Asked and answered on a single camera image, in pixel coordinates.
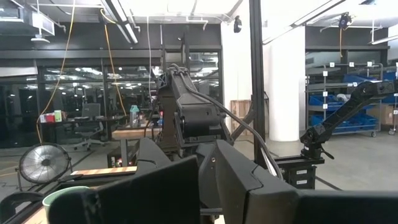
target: wooden table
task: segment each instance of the wooden table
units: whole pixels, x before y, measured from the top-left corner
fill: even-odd
[[[95,175],[95,174],[110,174],[117,172],[133,172],[136,171],[137,167],[117,167],[109,169],[93,169],[93,170],[78,170],[71,173],[71,175],[83,174],[83,175]],[[39,208],[33,215],[31,215],[22,224],[48,224],[47,214],[44,207]]]
[[[154,135],[159,134],[160,128],[154,128]],[[146,129],[146,136],[152,136],[151,128]],[[115,140],[120,140],[120,150],[122,155],[122,166],[128,166],[127,161],[127,141],[140,139],[144,137],[144,129],[132,129],[132,130],[116,130],[112,132],[112,138]]]

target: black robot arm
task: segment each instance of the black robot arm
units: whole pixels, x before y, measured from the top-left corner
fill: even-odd
[[[398,93],[398,80],[382,82],[362,82],[351,94],[351,98],[341,108],[327,117],[322,123],[307,129],[300,141],[304,144],[301,154],[310,159],[321,158],[325,153],[333,159],[333,156],[325,152],[322,143],[330,139],[332,131],[342,122],[352,117],[364,106],[383,99],[393,93]]]

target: office chair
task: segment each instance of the office chair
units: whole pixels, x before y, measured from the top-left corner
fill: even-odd
[[[81,112],[80,119],[95,119],[95,117],[101,116],[101,104],[99,103],[86,103],[83,105],[83,111]],[[82,142],[74,145],[74,150],[77,150],[80,146],[86,146],[87,151],[90,150],[91,144],[105,145],[100,140],[92,139],[92,137],[104,130],[104,126],[101,121],[98,122],[82,122],[78,127],[75,128],[75,133],[79,134],[83,139]]]

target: ceiling duct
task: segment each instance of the ceiling duct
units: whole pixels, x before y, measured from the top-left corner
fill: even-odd
[[[1,35],[55,35],[54,23],[16,0],[0,4]]]
[[[101,2],[105,7],[106,12],[111,16],[111,19],[117,23],[124,38],[126,38],[130,44],[138,43],[137,37],[132,30],[120,2],[118,0],[101,0]]]

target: water bottle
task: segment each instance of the water bottle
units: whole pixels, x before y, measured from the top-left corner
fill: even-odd
[[[132,128],[139,128],[139,109],[137,105],[132,105],[130,108],[130,127]]]

